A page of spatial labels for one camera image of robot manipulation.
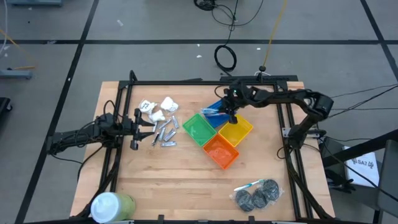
metal clip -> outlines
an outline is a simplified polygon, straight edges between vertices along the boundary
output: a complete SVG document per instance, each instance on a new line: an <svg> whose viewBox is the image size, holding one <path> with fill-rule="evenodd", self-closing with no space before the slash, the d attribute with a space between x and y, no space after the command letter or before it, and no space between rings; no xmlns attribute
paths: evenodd
<svg viewBox="0 0 398 224"><path fill-rule="evenodd" d="M166 132L166 127L162 128L162 131L160 132L160 136L159 136L160 141L163 140L163 136L164 136L165 132Z"/></svg>
<svg viewBox="0 0 398 224"><path fill-rule="evenodd" d="M170 123L171 120L172 120L172 118L169 118L166 122L164 122L162 125L159 126L159 129L164 128L167 124Z"/></svg>
<svg viewBox="0 0 398 224"><path fill-rule="evenodd" d="M171 142L162 142L162 144L160 144L160 146L162 147L168 147L168 146L176 146L177 143L175 141L171 141Z"/></svg>
<svg viewBox="0 0 398 224"><path fill-rule="evenodd" d="M174 115L172 116L172 119L173 119L173 124L174 124L175 129L178 129L180 126L178 125L178 121Z"/></svg>
<svg viewBox="0 0 398 224"><path fill-rule="evenodd" d="M164 141L170 140L174 136L175 133L177 133L176 130L174 128L171 129L170 132L166 135L166 137L164 137L163 140Z"/></svg>
<svg viewBox="0 0 398 224"><path fill-rule="evenodd" d="M156 145L157 140L159 139L159 133L156 133L155 139L152 141L152 146Z"/></svg>

wooden table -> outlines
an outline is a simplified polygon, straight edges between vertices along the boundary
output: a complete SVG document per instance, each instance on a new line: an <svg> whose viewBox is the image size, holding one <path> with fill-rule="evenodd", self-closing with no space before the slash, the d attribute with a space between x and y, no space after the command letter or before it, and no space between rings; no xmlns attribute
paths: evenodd
<svg viewBox="0 0 398 224"><path fill-rule="evenodd" d="M95 116L103 113L106 100L116 99L117 86L118 82L103 82ZM288 86L294 90L303 88L303 83L288 82ZM259 88L272 91L266 86ZM143 99L161 103L166 96L170 96L180 105L175 116L182 126L191 116L199 113L200 108L218 100L214 89L215 86L206 85L134 86L129 117L134 117L134 108ZM218 93L222 95L222 88L218 89ZM123 110L124 100L121 104L120 111ZM306 116L296 105L292 105L292 110L296 123ZM111 106L108 107L108 112L113 112ZM295 220L286 164L276 156L277 150L282 147L276 105L261 109L247 106L238 113L254 128L236 147L240 155L227 170L222 170L183 128L177 129L177 134L172 138L177 141L176 147L160 147L159 143L152 147L154 137L150 136L139 143L138 151L133 151L129 148L132 137L126 136L116 192L129 194L136 199L137 210L131 218L156 220L158 215L163 214L166 220L247 220L248 215L254 215L256 220ZM144 127L141 131L151 129ZM318 147L314 139L308 139L305 143ZM99 144L88 145L85 157L98 147ZM308 146L303 146L301 153L308 189L325 211L334 216L320 153ZM81 171L71 215L80 212L97 190L104 154L103 149ZM284 193L274 205L265 210L244 213L229 195L234 188L257 179L276 180ZM305 217L302 194L299 188L297 190L301 214Z"/></svg>

black cable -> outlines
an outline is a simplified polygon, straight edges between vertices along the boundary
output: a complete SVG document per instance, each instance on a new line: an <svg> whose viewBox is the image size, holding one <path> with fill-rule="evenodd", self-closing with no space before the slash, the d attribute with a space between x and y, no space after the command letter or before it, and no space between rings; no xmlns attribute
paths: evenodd
<svg viewBox="0 0 398 224"><path fill-rule="evenodd" d="M93 157L97 152L99 152L102 148L104 148L104 143L102 143L101 147L99 147L95 152L93 152L91 155L89 155L80 165L79 167L79 171L77 172L77 181L79 181L79 177L80 177L80 172L81 169L83 168L83 166L85 165L85 163L91 158Z"/></svg>
<svg viewBox="0 0 398 224"><path fill-rule="evenodd" d="M329 116L328 119L330 119L330 118L332 118L332 117L334 117L334 116L337 116L337 115L339 115L339 114L348 112L348 111L350 111L350 110L352 110L352 109L355 109L355 108L357 108L357 107L359 107L359 106L361 106L361 105L363 105L363 104L365 104L365 103L367 103L367 102L369 102L369 101L371 101L371 100L373 100L373 99L375 99L375 98L377 98L377 97L379 97L379 96L381 96L381 95L387 93L388 91L391 91L391 90L393 90L393 89L395 89L395 88L397 88L397 87L398 87L398 85L395 85L394 87L392 87L392 88L390 88L390 89L388 89L388 90L385 90L385 91L383 91L383 92L381 92L381 93L379 93L379 94L376 94L376 95L370 97L370 98L367 99L367 100L364 100L364 101L362 101L362 102L356 103L355 105L350 106L349 108L347 108L347 110L343 110L342 112L335 113L335 114Z"/></svg>
<svg viewBox="0 0 398 224"><path fill-rule="evenodd" d="M59 160L62 160L62 161L68 161L68 162L76 162L76 163L79 163L79 164L81 164L81 162L79 162L79 161L74 161L73 159L64 159L64 158L59 158L59 157L57 157L57 156L55 156L55 155L53 155L53 154L50 154L52 157L54 157L54 158L56 158L56 159L59 159Z"/></svg>
<svg viewBox="0 0 398 224"><path fill-rule="evenodd" d="M331 110L347 110L348 108L341 109L341 108L336 108L336 109L331 109ZM357 109L351 109L351 110L358 110L358 111L366 111L366 110L398 110L398 108L357 108Z"/></svg>
<svg viewBox="0 0 398 224"><path fill-rule="evenodd" d="M355 140L367 140L367 141L371 140L371 138L356 138L356 139L340 140L340 139L335 139L335 138L332 138L332 137L329 137L329 136L325 136L325 137L328 137L328 138L333 139L335 141L341 141L341 142L349 142L349 141L355 141Z"/></svg>
<svg viewBox="0 0 398 224"><path fill-rule="evenodd" d="M105 102L104 108L103 108L103 115L104 115L105 119L106 119L106 116L105 116L105 114L106 114L106 106L108 105L108 103L111 103L112 106L113 106L113 108L116 109L116 106L115 106L115 104L113 103L112 100L108 100L107 102Z"/></svg>
<svg viewBox="0 0 398 224"><path fill-rule="evenodd" d="M232 10L231 10L228 6L225 6L225 5L223 5L223 4L216 4L214 0L203 0L203 1L199 2L199 3L198 3L198 0L193 0L193 3L194 3L194 4L196 5L196 7L198 7L199 9L204 10L204 11L211 11L211 16L213 16L213 19L214 19L216 22L228 26L228 29L229 29L228 39L227 39L227 41L226 41L225 44L217 46L217 48L216 48L215 51L214 51L214 60L215 60L215 62L216 62L216 64L217 64L217 66L218 66L223 72L225 72L225 74L227 74L227 75L229 75L229 76L232 76L229 72L232 72L232 71L235 69L236 64L237 64L237 62L238 62L238 58L237 58L235 52L232 50L231 47L228 47L228 46L227 46L227 44L229 43L229 40L231 39L231 33L232 33L232 31L235 30L235 27L237 27L237 26L244 26L244 25L249 24L251 21L253 21L254 18L256 18L256 16L259 14L260 9L261 9L261 7L262 7L262 4L264 3L264 0L262 0L261 3L260 3L259 8L258 8L258 10L257 10L257 12L255 13L255 15L254 15L249 21L247 21L247 22L245 22L245 23L243 23L243 24L235 24L235 21L236 21L236 16L235 16L235 15L236 15L236 8L238 7L238 1L239 1L239 0L236 0L235 9L234 9L234 12L232 12ZM228 12L226 12L223 8L227 9L227 10L229 11L229 13L231 13L231 15L229 15ZM231 23L230 23L230 24L227 24L227 23L224 23L224 22L219 21L219 20L215 17L215 15L214 15L214 9L219 9L219 10L223 11L223 12L231 19ZM218 51L219 51L220 49L226 49L226 50L231 54L231 56L232 56L232 58L233 58L233 64L232 64L232 66L230 66L230 67L225 67L225 66L223 66L223 65L220 63L220 61L218 60Z"/></svg>
<svg viewBox="0 0 398 224"><path fill-rule="evenodd" d="M360 174L359 172L356 172L354 169L352 169L350 166L346 165L343 161L339 160L335 155L333 155L333 153L331 153L328 149L328 147L326 146L325 142L322 139L319 139L322 143L324 148L329 152L330 156L333 157L336 161L338 161L340 164L344 165L345 167L347 167L349 170L353 171L355 174L357 174L358 176L362 177L364 180L368 181L374 188L378 189L380 192L382 192L383 194L387 195L388 197L390 197L391 199L395 200L396 202L398 202L398 198L394 197L393 195L391 195L390 193L386 192L385 190L381 189L379 186L377 186L376 184L374 184L371 180L369 180L368 178L366 178L365 176L363 176L362 174Z"/></svg>
<svg viewBox="0 0 398 224"><path fill-rule="evenodd" d="M370 89L367 89L367 90L361 90L361 91L356 91L356 92L352 92L352 93L344 93L344 94L332 96L331 98L337 98L337 97L346 96L346 95L353 95L353 94L357 94L357 93L363 93L363 92L366 92L366 91L376 90L376 89L378 89L378 88L392 87L392 86L396 86L396 85L398 85L398 84L384 85L384 86L379 86L379 87L370 88Z"/></svg>
<svg viewBox="0 0 398 224"><path fill-rule="evenodd" d="M255 15L254 15L249 21L244 22L244 23L242 23L242 24L234 24L234 26L235 26L235 27L237 27L237 26L244 26L244 25L249 24L251 21L253 21L254 18L256 18L256 16L259 14L263 2L264 2L264 0L261 1L260 6L259 6L259 8L257 9L257 12L255 13ZM225 7L225 8L227 8L227 9L229 9L229 11L232 12L232 10L231 10L230 8L228 8L227 6L222 5L222 4L216 4L216 5L215 5L215 9L220 9L220 10L222 10L221 8L219 8L219 6ZM214 16L213 11L214 11L214 10L211 11L211 15L213 16L213 19L214 19L216 22L218 22L218 23L220 23L220 24L223 24L223 25L226 25L226 26L230 26L230 24L226 24L226 23L221 22L221 21L219 21L218 19L216 19L216 17Z"/></svg>
<svg viewBox="0 0 398 224"><path fill-rule="evenodd" d="M236 15L236 9L238 8L238 2L239 2L239 0L236 0L236 3L235 3L235 10L234 10L234 12L233 12L233 15L232 15L232 22L231 22L231 24L229 25L229 35L228 35L228 39L227 39L227 41L226 41L226 43L225 44L223 44L223 45L219 45L219 46L217 46L217 48L215 49L215 51L214 51L214 60L216 61L216 64L217 64L217 66L223 71L223 72L225 72L227 75L229 75L229 76L232 76L231 74L229 74L228 72L232 72L234 69L235 69L235 67L236 67L236 63L238 62L238 59L236 58L236 54L235 54L235 52L232 50L232 48L231 47L228 47L227 46L227 44L228 44L228 42L229 42L229 40L230 40L230 38L231 38L231 34L232 34L232 31L234 31L234 24L235 24L235 20L236 20L236 18L235 18L235 15ZM233 58L233 64L232 64L232 66L231 67L224 67L221 63L220 63L220 61L218 61L218 57L217 57L217 54L218 54L218 51L220 50L220 49L226 49L231 55L232 55L232 58Z"/></svg>
<svg viewBox="0 0 398 224"><path fill-rule="evenodd" d="M309 146L309 147L311 147L311 148L313 148L313 149L315 149L316 151L319 152L319 149L317 149L315 146L311 146L311 145L306 144L306 143L304 143L303 145L304 145L304 146ZM280 150L282 150L282 149L283 149L283 146L282 146L280 149L278 149L278 151L276 152L276 156L277 156L279 159L286 159L286 157L280 157L280 156L279 156L279 152L280 152ZM293 152L293 149L289 149L289 154L292 153L292 152Z"/></svg>
<svg viewBox="0 0 398 224"><path fill-rule="evenodd" d="M86 142L84 142L84 143L82 143L82 144L77 144L77 137L80 135L80 131L81 131L81 130L83 130L83 129L86 128L87 126L89 126L89 125L91 125L91 124L94 124L94 123L95 123L95 121L90 121L89 123L83 125L83 127L81 127L81 128L76 132L76 134L75 134L75 145L76 145L77 147L85 147L85 146L87 145L88 141L90 140L90 137L89 137L89 135L88 135L87 133L82 133L82 134L85 134L85 135L87 136Z"/></svg>

bracket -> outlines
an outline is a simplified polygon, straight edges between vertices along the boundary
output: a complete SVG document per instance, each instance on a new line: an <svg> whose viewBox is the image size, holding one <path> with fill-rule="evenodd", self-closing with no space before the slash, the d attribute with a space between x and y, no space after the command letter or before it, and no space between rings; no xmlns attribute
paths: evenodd
<svg viewBox="0 0 398 224"><path fill-rule="evenodd" d="M309 130L307 133L307 137L318 139L320 137L323 137L323 135L325 135L323 132L324 130L317 130L317 129ZM282 128L282 134L284 138L287 138L289 136L289 133L290 133L290 128Z"/></svg>

wire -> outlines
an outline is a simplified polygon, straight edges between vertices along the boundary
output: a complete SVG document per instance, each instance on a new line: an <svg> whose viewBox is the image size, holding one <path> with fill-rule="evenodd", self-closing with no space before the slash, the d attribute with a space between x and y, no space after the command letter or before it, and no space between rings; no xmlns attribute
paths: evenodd
<svg viewBox="0 0 398 224"><path fill-rule="evenodd" d="M346 109L341 109L341 108L338 108L338 109L331 109L331 110L347 110L348 108L346 108ZM359 108L359 109L351 109L351 110L358 110L358 111L367 111L367 110L398 110L398 108Z"/></svg>
<svg viewBox="0 0 398 224"><path fill-rule="evenodd" d="M269 38L269 42L268 42L266 57L264 59L264 63L262 64L262 66L264 66L264 67L266 66L266 62L267 62L267 59L268 59L269 51L271 49L271 43L272 43L272 40L273 40L274 35L276 33L276 30L278 29L279 22L282 19L282 15L283 15L283 13L285 11L286 4L287 4L287 0L284 0L284 5L282 6L282 9L279 12L278 19L275 21L274 28L272 29L271 37Z"/></svg>
<svg viewBox="0 0 398 224"><path fill-rule="evenodd" d="M311 148L313 148L313 149L315 149L316 151L319 152L319 149L317 149L315 146L311 146L311 145L306 144L306 143L304 143L303 145L304 145L304 146L309 146L309 147L311 147ZM279 152L280 152L280 150L282 150L283 148L284 148L284 147L282 146L282 147L279 148L278 151L276 152L276 156L277 156L279 159L286 159L286 157L280 157L280 156L279 156Z"/></svg>
<svg viewBox="0 0 398 224"><path fill-rule="evenodd" d="M236 15L236 9L238 8L238 2L239 2L239 0L236 0L235 9L234 9L234 12L233 12L233 14L232 14L232 18L233 18L233 19L232 19L231 25L229 25L229 28L228 28L228 29L229 29L228 39L227 39L227 41L226 41L225 44L217 46L217 48L216 48L215 51L214 51L214 60L216 61L217 66L218 66L223 72L225 72L225 73L226 73L227 75L229 75L229 76L232 76L232 75L229 74L228 72L232 72L232 71L235 69L235 67L236 67L236 63L238 62L238 59L237 59L237 57L236 57L235 52L232 50L231 47L228 47L228 46L227 46L229 40L231 39L232 31L234 31L234 29L235 29L234 24L235 24L235 20L236 20L235 15ZM220 49L226 49L226 50L232 55L233 64L232 64L231 67L224 67L224 66L218 61L217 54L218 54L218 51L219 51Z"/></svg>
<svg viewBox="0 0 398 224"><path fill-rule="evenodd" d="M242 24L234 24L234 26L235 26L235 27L237 27L237 26L244 26L244 25L249 24L251 21L253 21L254 18L256 18L256 16L259 14L263 2L264 2L264 0L261 1L260 6L259 6L259 8L257 9L257 12L255 13L255 15L254 15L249 21L247 21L247 22L245 22L245 23L242 23ZM221 7L227 8L227 9L231 12L231 14L232 14L232 10L231 10L230 8L228 8L227 6L222 5L222 4L216 4L216 5L215 5L215 9L220 9L220 10L222 10L222 8L220 8L220 6L221 6ZM223 24L223 25L226 25L226 26L230 26L230 24L221 22L221 21L219 21L218 19L216 19L216 17L214 16L214 12L213 12L213 11L214 11L214 10L211 10L211 15L213 16L213 19L214 19L216 22L218 22L218 23L220 23L220 24ZM233 20L233 17L229 16L227 12L225 12L224 10L222 10L222 11L223 11L230 19Z"/></svg>
<svg viewBox="0 0 398 224"><path fill-rule="evenodd" d="M2 29L0 29L0 33L2 35L4 35L9 41L11 41L12 44L14 44L21 52L25 53L25 56L27 58L27 60L30 60L30 62L32 62L33 64L37 64L36 60L33 58L33 56L30 55L30 53L28 53L25 49L23 49L20 45L18 45L17 43L15 43L14 40L11 39L10 36L8 36ZM25 67L29 67L29 69L31 69L32 67L35 68L35 66L25 66Z"/></svg>
<svg viewBox="0 0 398 224"><path fill-rule="evenodd" d="M16 67L13 68L13 70L27 70L27 69L34 69L34 66L21 66L21 67Z"/></svg>
<svg viewBox="0 0 398 224"><path fill-rule="evenodd" d="M93 152L91 155L89 155L80 165L79 167L79 171L77 172L77 181L79 181L79 177L80 177L80 172L81 169L83 168L83 166L85 165L85 163L91 158L93 157L97 152L99 152L102 148L104 148L104 143L102 143L101 147L99 147L95 152Z"/></svg>
<svg viewBox="0 0 398 224"><path fill-rule="evenodd" d="M392 88L390 88L390 89L388 89L388 90L385 90L385 91L383 91L383 92L381 92L381 93L379 93L379 94L377 94L377 95L374 95L374 96L370 97L370 98L367 99L367 100L364 100L364 101L359 102L359 103L357 103L357 104L355 104L355 105L353 105L353 106L350 106L349 108L347 108L346 110L343 110L342 112L335 113L335 114L329 116L328 119L330 119L330 118L332 118L332 117L334 117L334 116L337 116L337 115L339 115L339 114L348 112L348 111L350 111L350 110L353 110L353 109L355 109L355 108L357 108L357 107L359 107L359 106L361 106L361 105L363 105L363 104L365 104L365 103L367 103L367 102L369 102L369 101L371 101L371 100L373 100L373 99L375 99L375 98L377 98L377 97L379 97L379 96L381 96L381 95L387 93L388 91L391 91L391 90L393 90L393 89L395 89L395 88L397 88L397 87L398 87L398 85L395 85L394 87L392 87Z"/></svg>
<svg viewBox="0 0 398 224"><path fill-rule="evenodd" d="M76 162L76 163L81 164L81 162L74 161L73 159L64 159L64 158L59 158L59 157L57 157L57 156L55 156L55 155L53 155L53 154L50 154L50 155L51 155L52 157L54 157L54 158L56 158L56 159L59 159L59 160L62 160L62 161Z"/></svg>
<svg viewBox="0 0 398 224"><path fill-rule="evenodd" d="M4 0L4 14L5 14L5 24L6 24L6 34L8 33L8 7L7 7L7 0ZM2 51L4 50L5 46L7 43L7 35L4 35L4 42L2 43L1 49L0 49L0 55Z"/></svg>
<svg viewBox="0 0 398 224"><path fill-rule="evenodd" d="M82 143L82 144L77 144L77 137L80 135L80 131L81 131L81 130L85 129L87 126L89 126L89 125L91 125L91 124L94 124L94 123L95 123L95 121L90 121L89 123L83 125L83 127L81 127L81 128L76 132L76 134L75 134L75 145L76 145L77 147L85 147L85 146L87 145L88 141L90 140L90 137L89 137L89 135L88 135L87 133L82 133L82 134L85 134L85 135L87 136L86 142L84 142L84 143Z"/></svg>
<svg viewBox="0 0 398 224"><path fill-rule="evenodd" d="M391 195L390 193L386 192L385 190L381 189L379 186L377 186L376 184L374 184L371 180L369 180L368 178L366 178L364 175L360 174L359 172L356 172L353 168L351 168L350 166L346 165L343 161L339 160L335 155L333 155L328 147L326 146L325 142L322 139L319 139L322 143L324 148L329 152L330 156L333 157L336 161L338 161L340 164L344 165L345 167L347 167L349 170L353 171L355 174L357 174L358 176L362 177L364 180L368 181L374 188L378 189L380 192L382 192L383 194L387 195L388 197L390 197L391 199L395 200L396 202L398 202L398 198L394 197L393 195Z"/></svg>
<svg viewBox="0 0 398 224"><path fill-rule="evenodd" d="M398 85L398 84L384 85L384 86L379 86L379 87L375 87L375 88L370 88L370 89L367 89L367 90L361 90L361 91L356 91L356 92L352 92L352 93L344 93L344 94L332 96L331 98L337 98L337 97L346 96L346 95L353 95L353 94L357 94L357 93L363 93L363 92L366 92L366 91L376 90L378 88L392 87L392 86L396 86L396 85Z"/></svg>
<svg viewBox="0 0 398 224"><path fill-rule="evenodd" d="M218 98L220 98L220 99L224 99L224 98L220 97L220 95L217 94L217 89L218 89L219 87L223 87L223 86L228 86L228 85L219 85L219 86L216 86L216 88L214 89L214 94L215 94Z"/></svg>
<svg viewBox="0 0 398 224"><path fill-rule="evenodd" d="M112 100L108 100L107 102L105 102L104 108L103 108L103 115L104 115L105 119L106 119L106 116L105 116L105 114L106 114L106 105L108 105L108 103L111 103L112 106L113 106L113 108L116 109L116 106L115 106L115 104L113 103Z"/></svg>
<svg viewBox="0 0 398 224"><path fill-rule="evenodd" d="M336 141L341 141L341 142L349 142L349 141L356 141L356 140L371 140L371 138L356 138L356 139L347 139L347 140L340 140L340 139L335 139L329 136L325 136L328 137L330 139L336 140Z"/></svg>

